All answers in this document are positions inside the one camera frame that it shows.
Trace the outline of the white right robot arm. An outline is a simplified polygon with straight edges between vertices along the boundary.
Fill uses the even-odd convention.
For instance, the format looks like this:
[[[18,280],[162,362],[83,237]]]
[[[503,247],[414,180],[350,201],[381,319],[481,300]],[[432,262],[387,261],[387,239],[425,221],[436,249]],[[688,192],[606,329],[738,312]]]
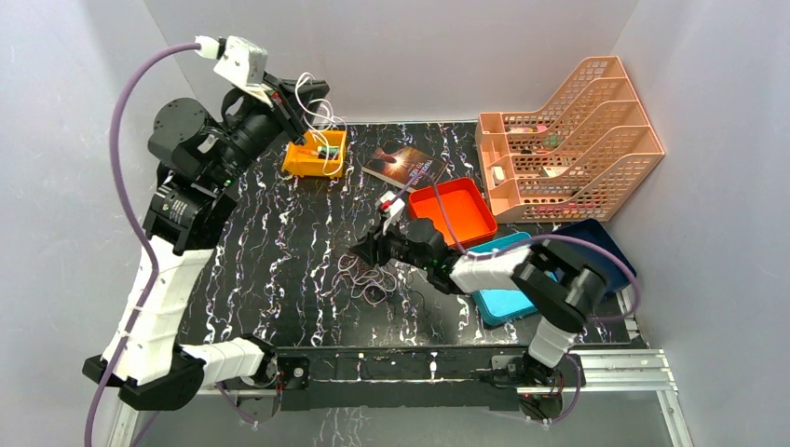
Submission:
[[[560,375],[563,357],[609,292],[603,259],[625,277],[633,275],[614,253],[564,235],[539,235],[499,251],[452,248],[429,219],[393,228],[380,223],[349,251],[369,266],[395,260],[423,270],[429,284],[444,294],[508,290],[525,295],[541,320],[521,371],[511,374],[513,384],[546,386]]]

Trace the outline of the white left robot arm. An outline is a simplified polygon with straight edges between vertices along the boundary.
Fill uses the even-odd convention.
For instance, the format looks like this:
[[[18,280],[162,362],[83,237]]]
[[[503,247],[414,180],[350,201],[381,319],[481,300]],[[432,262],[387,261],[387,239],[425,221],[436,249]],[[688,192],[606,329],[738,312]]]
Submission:
[[[231,88],[220,119],[192,98],[168,102],[154,118],[148,149],[158,161],[157,188],[132,224],[142,240],[139,271],[109,346],[82,369],[135,410],[175,411],[228,380],[267,387],[278,379],[277,348],[255,335],[178,342],[190,294],[237,205],[229,188],[269,148],[304,142],[330,90],[323,80],[270,74],[262,86],[264,98]]]

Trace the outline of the green marker pen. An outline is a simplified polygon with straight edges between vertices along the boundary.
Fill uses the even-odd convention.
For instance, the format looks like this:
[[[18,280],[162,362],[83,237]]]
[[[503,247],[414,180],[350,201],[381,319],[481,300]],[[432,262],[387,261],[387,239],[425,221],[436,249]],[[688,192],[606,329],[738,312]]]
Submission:
[[[338,146],[319,146],[317,149],[317,153],[319,156],[323,157],[336,157],[340,152],[340,148]]]

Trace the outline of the yellow plastic parts bin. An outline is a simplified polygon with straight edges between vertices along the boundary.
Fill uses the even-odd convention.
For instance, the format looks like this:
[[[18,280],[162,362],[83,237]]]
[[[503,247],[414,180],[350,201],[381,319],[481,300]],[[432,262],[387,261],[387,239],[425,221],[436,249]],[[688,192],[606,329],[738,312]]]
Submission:
[[[299,149],[317,151],[322,145],[338,146],[338,156],[308,156],[299,152]],[[346,147],[347,133],[344,130],[324,130],[318,139],[312,133],[306,133],[304,144],[287,144],[281,171],[297,177],[340,178],[345,172]]]

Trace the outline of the dark paperback book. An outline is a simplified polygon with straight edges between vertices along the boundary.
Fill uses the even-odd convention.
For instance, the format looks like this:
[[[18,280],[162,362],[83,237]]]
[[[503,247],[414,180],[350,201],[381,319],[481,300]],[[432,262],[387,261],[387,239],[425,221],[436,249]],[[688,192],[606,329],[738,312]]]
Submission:
[[[388,141],[375,149],[373,155],[362,165],[362,171],[390,183],[404,187],[417,177],[408,191],[430,187],[446,173],[447,162],[430,156],[413,146]]]

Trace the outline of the orange square tray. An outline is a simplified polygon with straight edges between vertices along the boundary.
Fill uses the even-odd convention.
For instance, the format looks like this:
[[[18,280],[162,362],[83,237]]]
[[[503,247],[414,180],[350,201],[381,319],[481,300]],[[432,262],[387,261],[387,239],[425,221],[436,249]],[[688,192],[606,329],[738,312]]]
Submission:
[[[498,224],[469,177],[456,178],[437,184],[439,196],[431,187],[419,189],[408,198],[408,211],[413,219],[430,219],[443,234],[448,246],[456,245],[443,216],[448,218],[457,241],[466,249],[494,239]]]

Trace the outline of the light blue square tray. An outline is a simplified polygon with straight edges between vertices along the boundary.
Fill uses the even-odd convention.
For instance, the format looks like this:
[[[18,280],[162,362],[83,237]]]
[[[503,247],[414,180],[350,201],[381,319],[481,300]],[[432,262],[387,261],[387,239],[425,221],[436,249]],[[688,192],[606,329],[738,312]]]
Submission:
[[[484,244],[472,247],[473,253],[499,251],[521,240],[530,238],[526,232],[516,232],[504,237],[493,239]],[[471,298],[476,304],[483,322],[492,327],[513,322],[516,319],[537,314],[538,310],[530,299],[520,291],[484,290],[475,291]]]

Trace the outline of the peach plastic file organizer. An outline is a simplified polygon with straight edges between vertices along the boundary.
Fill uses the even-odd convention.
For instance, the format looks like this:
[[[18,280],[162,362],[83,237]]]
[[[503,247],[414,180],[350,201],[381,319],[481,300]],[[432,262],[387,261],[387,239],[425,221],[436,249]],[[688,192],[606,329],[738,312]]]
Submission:
[[[479,114],[475,142],[501,224],[607,222],[665,156],[617,56],[582,60],[536,111]]]

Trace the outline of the dark blue square tray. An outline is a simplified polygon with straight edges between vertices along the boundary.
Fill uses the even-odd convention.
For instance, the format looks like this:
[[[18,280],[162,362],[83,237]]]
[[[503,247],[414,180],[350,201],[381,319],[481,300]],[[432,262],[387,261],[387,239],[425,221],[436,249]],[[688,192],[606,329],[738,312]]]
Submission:
[[[634,277],[637,276],[636,269],[599,221],[595,219],[586,219],[577,223],[570,223],[559,227],[554,230],[553,233],[561,236],[579,238],[601,247],[626,265]],[[606,275],[608,280],[608,294],[614,294],[630,285],[629,279],[622,273],[616,264],[605,257],[605,255],[578,245],[572,245],[571,248],[581,255],[586,256]]]

